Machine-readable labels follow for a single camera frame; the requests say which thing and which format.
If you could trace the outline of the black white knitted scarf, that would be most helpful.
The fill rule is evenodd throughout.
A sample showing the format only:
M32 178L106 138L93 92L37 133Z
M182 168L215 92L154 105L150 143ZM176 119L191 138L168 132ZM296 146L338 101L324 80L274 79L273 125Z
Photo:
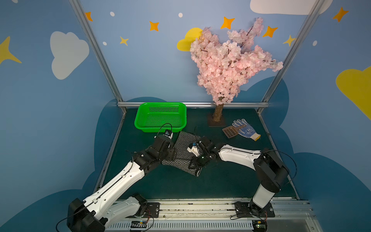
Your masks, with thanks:
M189 145L193 145L200 140L199 136L196 136L192 133L181 131L178 134L177 140L174 144L176 151L175 160L167 161L163 160L162 165L168 165L176 167L186 173L189 173L193 176L198 177L202 171L202 168L196 167L193 162L193 158L196 155L188 151Z

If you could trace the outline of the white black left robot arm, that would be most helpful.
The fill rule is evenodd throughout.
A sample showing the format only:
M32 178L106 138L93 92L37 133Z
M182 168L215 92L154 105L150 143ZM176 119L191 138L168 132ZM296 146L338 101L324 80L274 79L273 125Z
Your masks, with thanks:
M139 194L116 204L133 184L176 154L171 135L158 135L153 145L135 153L132 161L101 189L69 204L67 227L72 232L103 232L123 218L142 215L147 201Z

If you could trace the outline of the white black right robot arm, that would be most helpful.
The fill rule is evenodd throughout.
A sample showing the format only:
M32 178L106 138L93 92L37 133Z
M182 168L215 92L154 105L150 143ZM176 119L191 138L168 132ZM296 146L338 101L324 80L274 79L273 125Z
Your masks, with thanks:
M278 193L289 175L288 167L275 150L247 150L227 144L215 145L207 137L190 143L187 152L192 154L191 167L199 170L209 161L220 158L254 170L260 185L249 203L251 211L261 212Z

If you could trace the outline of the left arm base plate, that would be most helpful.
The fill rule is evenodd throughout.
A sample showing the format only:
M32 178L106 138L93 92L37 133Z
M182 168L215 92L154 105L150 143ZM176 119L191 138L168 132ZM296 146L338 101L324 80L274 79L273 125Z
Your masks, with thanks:
M143 218L148 217L148 215L151 215L153 218L159 217L159 211L160 211L160 203L159 202L148 202L146 204L146 208L143 214Z

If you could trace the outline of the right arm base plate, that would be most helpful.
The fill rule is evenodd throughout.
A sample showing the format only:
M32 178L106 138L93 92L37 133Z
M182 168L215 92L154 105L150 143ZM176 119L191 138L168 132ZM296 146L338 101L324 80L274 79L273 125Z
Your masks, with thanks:
M255 203L251 202L235 202L235 212L237 218L274 218L275 212L271 203L268 203L264 208L260 208Z

